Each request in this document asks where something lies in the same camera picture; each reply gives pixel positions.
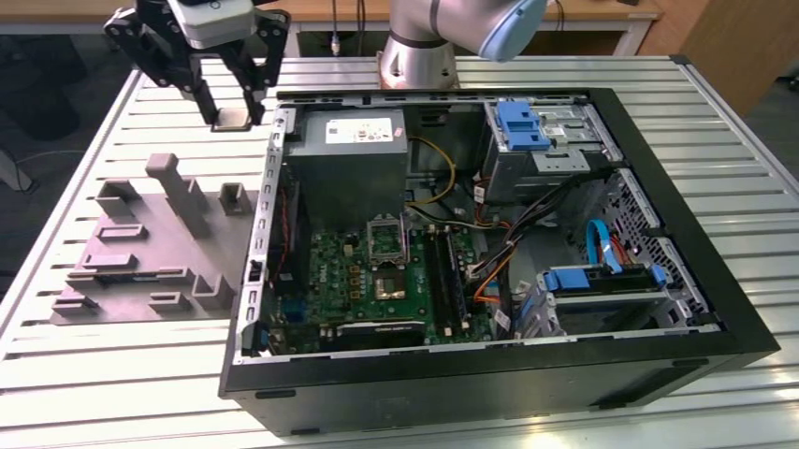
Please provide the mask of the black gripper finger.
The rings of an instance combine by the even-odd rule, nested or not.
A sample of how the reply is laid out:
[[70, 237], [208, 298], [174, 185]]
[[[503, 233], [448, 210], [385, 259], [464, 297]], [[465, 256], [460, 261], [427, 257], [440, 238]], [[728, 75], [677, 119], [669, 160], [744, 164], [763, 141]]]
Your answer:
[[213, 125], [219, 110], [172, 9], [118, 8], [104, 32], [154, 84], [176, 87], [196, 103], [204, 123]]
[[267, 89], [277, 84], [289, 24], [291, 15], [285, 10], [256, 11], [255, 37], [265, 45], [264, 61], [260, 64], [255, 63], [243, 40], [224, 43], [219, 50], [224, 65], [243, 89], [248, 124], [259, 125], [263, 120], [264, 108], [261, 101]]

